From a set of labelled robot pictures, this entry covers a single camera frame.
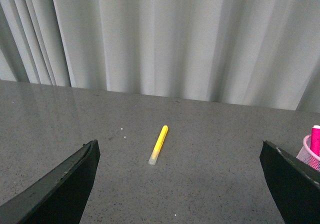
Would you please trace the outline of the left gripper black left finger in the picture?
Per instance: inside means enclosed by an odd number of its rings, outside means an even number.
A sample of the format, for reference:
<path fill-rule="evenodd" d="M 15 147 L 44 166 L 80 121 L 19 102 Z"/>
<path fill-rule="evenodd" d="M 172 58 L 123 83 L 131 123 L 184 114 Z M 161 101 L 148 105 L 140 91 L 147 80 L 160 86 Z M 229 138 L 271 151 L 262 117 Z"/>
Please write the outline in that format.
<path fill-rule="evenodd" d="M 0 207 L 2 224 L 78 224 L 93 188 L 97 140 L 78 151 Z"/>

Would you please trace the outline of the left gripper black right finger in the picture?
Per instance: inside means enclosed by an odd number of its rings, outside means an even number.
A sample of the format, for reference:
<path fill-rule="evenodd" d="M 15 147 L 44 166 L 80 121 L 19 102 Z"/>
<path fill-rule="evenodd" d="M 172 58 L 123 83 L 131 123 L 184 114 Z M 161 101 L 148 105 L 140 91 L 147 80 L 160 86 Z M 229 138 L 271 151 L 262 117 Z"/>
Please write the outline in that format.
<path fill-rule="evenodd" d="M 320 172 L 270 141 L 259 156 L 271 196 L 286 224 L 320 222 Z"/>

